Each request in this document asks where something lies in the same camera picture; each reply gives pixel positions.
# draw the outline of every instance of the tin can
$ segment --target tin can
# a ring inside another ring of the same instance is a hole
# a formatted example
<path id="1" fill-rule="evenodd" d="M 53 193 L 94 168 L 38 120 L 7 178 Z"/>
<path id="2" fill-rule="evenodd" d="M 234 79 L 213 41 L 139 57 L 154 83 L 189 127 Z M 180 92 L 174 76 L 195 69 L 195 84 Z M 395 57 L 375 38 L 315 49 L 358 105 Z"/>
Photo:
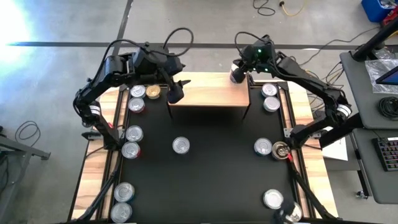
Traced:
<path id="1" fill-rule="evenodd" d="M 280 209 L 282 202 L 284 201 L 284 196 L 275 189 L 270 189 L 264 193 L 262 197 L 264 201 L 264 205 L 269 207 L 270 209 Z"/>
<path id="2" fill-rule="evenodd" d="M 287 159 L 287 156 L 290 153 L 290 148 L 284 142 L 275 142 L 272 146 L 272 156 L 277 160 L 284 160 Z"/>
<path id="3" fill-rule="evenodd" d="M 118 202 L 128 202 L 133 198 L 134 194 L 135 194 L 134 187 L 127 182 L 118 184 L 115 187 L 114 193 L 113 193 L 114 198 Z"/>
<path id="4" fill-rule="evenodd" d="M 124 223 L 132 214 L 132 208 L 127 203 L 116 203 L 111 210 L 111 219 L 115 223 Z"/>
<path id="5" fill-rule="evenodd" d="M 145 93 L 149 99 L 152 99 L 152 100 L 158 99 L 158 97 L 160 96 L 160 86 L 158 86 L 158 85 L 148 86 Z"/>
<path id="6" fill-rule="evenodd" d="M 139 142 L 144 138 L 144 132 L 142 132 L 142 129 L 137 126 L 133 125 L 127 128 L 126 130 L 126 139 L 132 142 Z"/>
<path id="7" fill-rule="evenodd" d="M 272 151 L 272 143 L 266 138 L 259 138 L 254 143 L 254 151 L 260 156 L 266 156 Z"/>
<path id="8" fill-rule="evenodd" d="M 132 97 L 143 98 L 145 97 L 145 86 L 135 85 L 131 88 L 130 94 Z"/>
<path id="9" fill-rule="evenodd" d="M 280 101 L 278 98 L 274 96 L 268 96 L 263 103 L 264 109 L 266 109 L 268 112 L 275 112 L 279 109 L 280 107 Z"/>
<path id="10" fill-rule="evenodd" d="M 303 217 L 303 210 L 297 202 L 294 202 L 294 209 L 291 215 L 286 215 L 287 221 L 292 223 L 298 222 Z"/>
<path id="11" fill-rule="evenodd" d="M 129 109 L 134 113 L 141 113 L 145 108 L 142 98 L 134 97 L 129 101 Z"/>
<path id="12" fill-rule="evenodd" d="M 126 142 L 122 147 L 122 155 L 126 159 L 135 159 L 138 157 L 141 149 L 136 142 Z"/>
<path id="13" fill-rule="evenodd" d="M 276 88 L 276 86 L 274 84 L 271 84 L 271 83 L 265 83 L 261 88 L 261 94 L 264 97 L 275 96 L 277 92 L 278 92 L 278 89 Z"/>
<path id="14" fill-rule="evenodd" d="M 173 150 L 178 154 L 185 154 L 189 151 L 190 143 L 185 137 L 177 137 L 173 141 Z"/>

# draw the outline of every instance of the blue bin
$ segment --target blue bin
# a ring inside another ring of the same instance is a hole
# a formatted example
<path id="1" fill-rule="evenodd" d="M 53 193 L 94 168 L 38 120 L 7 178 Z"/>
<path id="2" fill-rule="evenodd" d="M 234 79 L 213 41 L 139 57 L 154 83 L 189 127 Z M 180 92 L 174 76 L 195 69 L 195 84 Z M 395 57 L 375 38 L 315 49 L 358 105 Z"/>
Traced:
<path id="1" fill-rule="evenodd" d="M 381 22 L 392 9 L 384 9 L 380 0 L 362 0 L 362 7 L 371 22 Z"/>

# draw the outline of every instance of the keyboard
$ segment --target keyboard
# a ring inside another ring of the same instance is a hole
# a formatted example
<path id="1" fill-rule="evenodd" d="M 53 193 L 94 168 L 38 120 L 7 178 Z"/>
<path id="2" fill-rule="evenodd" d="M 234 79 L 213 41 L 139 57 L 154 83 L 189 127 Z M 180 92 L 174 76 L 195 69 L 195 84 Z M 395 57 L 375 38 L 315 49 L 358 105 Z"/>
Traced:
<path id="1" fill-rule="evenodd" d="M 385 171 L 398 170 L 398 138 L 372 139 L 381 165 Z"/>

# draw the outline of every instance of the white paper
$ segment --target white paper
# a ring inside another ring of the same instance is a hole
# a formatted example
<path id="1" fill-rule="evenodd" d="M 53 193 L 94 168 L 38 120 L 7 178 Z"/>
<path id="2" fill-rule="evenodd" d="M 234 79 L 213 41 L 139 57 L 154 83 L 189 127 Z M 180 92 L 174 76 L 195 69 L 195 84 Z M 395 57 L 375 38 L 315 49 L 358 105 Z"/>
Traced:
<path id="1" fill-rule="evenodd" d="M 326 127 L 324 130 L 330 131 L 332 127 Z M 347 156 L 347 147 L 346 147 L 346 138 L 341 138 L 333 142 L 332 144 L 324 147 L 322 149 L 323 157 L 332 158 L 332 159 L 339 159 L 343 161 L 348 161 Z"/>

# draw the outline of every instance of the silver can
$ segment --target silver can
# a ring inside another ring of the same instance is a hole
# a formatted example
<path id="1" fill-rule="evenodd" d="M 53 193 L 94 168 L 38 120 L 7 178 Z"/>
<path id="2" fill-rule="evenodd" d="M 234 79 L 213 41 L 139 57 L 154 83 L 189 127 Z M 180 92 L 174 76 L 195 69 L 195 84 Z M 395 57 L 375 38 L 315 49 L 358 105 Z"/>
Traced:
<path id="1" fill-rule="evenodd" d="M 145 86 L 143 85 L 135 85 L 131 88 L 130 94 L 132 97 L 145 97 Z"/>
<path id="2" fill-rule="evenodd" d="M 111 210 L 111 219 L 115 223 L 124 223 L 132 214 L 132 208 L 127 203 L 116 203 Z"/>
<path id="3" fill-rule="evenodd" d="M 268 96 L 264 100 L 263 107 L 268 112 L 275 112 L 280 108 L 280 101 L 278 100 L 278 98 L 276 98 L 274 96 Z"/>
<path id="4" fill-rule="evenodd" d="M 133 198 L 135 192 L 131 184 L 123 182 L 115 187 L 113 195 L 118 202 L 128 202 Z"/>
<path id="5" fill-rule="evenodd" d="M 185 154 L 189 151 L 190 143 L 185 137 L 178 137 L 173 141 L 173 150 L 178 154 Z"/>
<path id="6" fill-rule="evenodd" d="M 136 142 L 126 142 L 122 147 L 122 155 L 126 159 L 135 159 L 139 156 L 141 149 Z"/>
<path id="7" fill-rule="evenodd" d="M 286 219 L 290 222 L 298 222 L 303 217 L 303 210 L 301 209 L 300 205 L 294 202 L 294 209 L 291 215 L 286 215 Z"/>
<path id="8" fill-rule="evenodd" d="M 126 130 L 126 139 L 132 142 L 139 142 L 144 138 L 144 132 L 142 132 L 142 129 L 137 126 L 133 125 L 127 128 Z"/>
<path id="9" fill-rule="evenodd" d="M 287 159 L 290 153 L 290 147 L 284 142 L 275 142 L 272 146 L 272 156 L 277 160 Z"/>
<path id="10" fill-rule="evenodd" d="M 142 98 L 134 97 L 129 100 L 129 109 L 134 113 L 141 113 L 145 108 L 145 103 Z"/>
<path id="11" fill-rule="evenodd" d="M 277 92 L 278 92 L 278 89 L 276 88 L 276 86 L 274 84 L 271 84 L 271 83 L 266 83 L 261 88 L 261 94 L 264 97 L 275 96 Z"/>
<path id="12" fill-rule="evenodd" d="M 260 156 L 266 156 L 272 151 L 272 143 L 266 138 L 259 138 L 254 143 L 254 151 Z"/>
<path id="13" fill-rule="evenodd" d="M 262 199 L 264 201 L 264 205 L 270 209 L 276 210 L 280 209 L 280 206 L 284 201 L 284 196 L 278 190 L 270 189 L 264 193 Z"/>

